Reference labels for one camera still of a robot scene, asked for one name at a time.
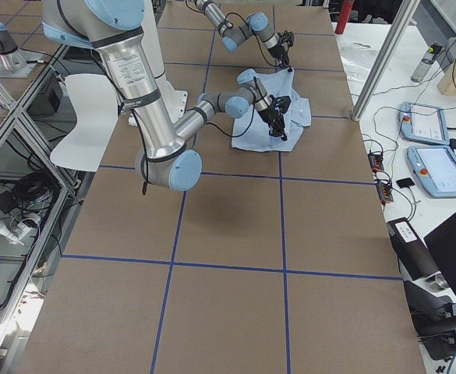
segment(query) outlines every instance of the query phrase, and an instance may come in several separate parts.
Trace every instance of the blue-framed device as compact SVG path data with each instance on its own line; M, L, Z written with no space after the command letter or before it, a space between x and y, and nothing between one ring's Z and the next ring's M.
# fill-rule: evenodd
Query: blue-framed device
M449 146L410 146L408 160L432 197L456 197L456 156Z
M449 144L443 108L405 101L401 104L399 121L407 140L443 146Z

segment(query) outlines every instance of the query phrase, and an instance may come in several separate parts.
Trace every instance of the light blue towel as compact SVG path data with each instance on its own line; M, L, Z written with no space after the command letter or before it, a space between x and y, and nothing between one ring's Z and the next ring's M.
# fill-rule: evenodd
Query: light blue towel
M275 97L290 96L292 103L290 108L283 115L285 119L285 133L288 139L275 138L269 135L269 127L266 122L260 119L257 113L253 116L253 123L244 136L233 138L231 145L241 150L254 150L256 152L267 152L270 150L280 150L291 152L299 140L304 127L311 125L311 108L309 100L302 98L292 88L294 72L281 70L275 74L257 74L269 94ZM235 120L233 135L242 133L250 123L252 117L252 107L243 115Z

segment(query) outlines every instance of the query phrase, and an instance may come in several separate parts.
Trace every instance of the red object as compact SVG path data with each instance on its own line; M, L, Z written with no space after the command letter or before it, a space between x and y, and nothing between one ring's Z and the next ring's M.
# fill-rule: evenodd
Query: red object
M342 8L340 9L340 16L338 17L337 27L335 27L336 34L344 33L345 25L349 21L349 16L351 15L353 5L354 0L344 0L344 2L342 2Z

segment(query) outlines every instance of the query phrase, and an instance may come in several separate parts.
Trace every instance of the bottle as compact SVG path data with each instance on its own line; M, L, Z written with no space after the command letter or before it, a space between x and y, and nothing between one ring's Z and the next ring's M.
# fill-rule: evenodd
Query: bottle
M412 74L412 81L420 83L423 81L423 78L427 75L430 66L436 61L437 56L443 50L443 46L438 43L432 43L423 55L422 60L416 67L415 71Z

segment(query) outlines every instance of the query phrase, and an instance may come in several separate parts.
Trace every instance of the white table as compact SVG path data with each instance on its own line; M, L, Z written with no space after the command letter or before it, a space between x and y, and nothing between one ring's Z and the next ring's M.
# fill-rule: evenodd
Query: white table
M341 46L342 56L345 57L347 55L348 57L351 57L351 54L347 54L347 52L344 50L344 46L351 47L353 43L369 45L372 51L366 52L366 56L360 56L356 54L354 56L355 59L352 58L352 61L368 62L367 60L369 58L368 63L371 67L373 64L373 51L380 50L389 27L389 25L376 24L348 24L345 29L345 33L343 35L336 36L337 42L339 46ZM384 92L392 87L410 87L401 88L399 90L391 90L388 93L373 96L368 105L368 108L366 109L365 114L361 118L360 125L362 133L371 136L371 139L374 139L381 143L385 150L394 149L395 144L388 139L377 135L374 131L373 116L379 108L386 106L399 108L403 101L416 101L420 104L431 104L440 106L442 108L456 107L456 97L444 96L440 94L439 90L437 89L437 84L443 76L442 72L436 75L429 83L424 83L419 86L416 86L416 83L413 83L410 80L411 74L415 70L415 67L418 65L419 60L425 53L427 47L427 44L423 40L422 35L416 26L408 26L375 92ZM432 77L433 74L438 70L440 70L440 67L437 63L435 63L427 74L425 80L428 80L430 77ZM364 79L366 79L366 77L361 75L352 75L349 77L348 85L352 93L353 100L357 99L357 95L359 95L361 92L362 86L364 84ZM418 98L420 93L422 93L424 90L425 92L423 95ZM447 110L444 112L444 114L446 116L448 127L456 128L456 109ZM393 109L380 110L376 115L376 123L378 132L393 139L396 139L398 137L398 111L395 111ZM449 132L449 135L451 138L456 138L456 132ZM370 144L371 142L365 143L367 150L369 150ZM407 177L410 177L415 181L416 185L412 187L412 191L419 203L417 204L416 214L411 220L411 224L419 236L423 238L442 221L456 212L456 199L430 198L422 189L416 177L412 174L411 165L409 165L408 159L406 157L406 149L409 146L416 145L418 143L412 143L403 140L401 134L398 138L398 144L399 147L395 152L394 163L392 163L394 152L387 152L384 154L384 167L387 173L393 177L393 181ZM376 144L372 144L371 148L372 150L380 149ZM406 189L403 189L402 192L409 199L412 198ZM407 217L410 212L408 201L400 196L397 192L393 192L393 194L394 202L387 204L384 211L386 222L399 217ZM422 280L418 280L415 283L427 289L425 282ZM452 291L442 291L435 295L449 295L454 300L456 300ZM420 350L422 352L427 373L433 373L439 365L447 367L448 363L442 360L438 362L432 360L422 344L420 344ZM456 374L456 361L451 370L451 374Z

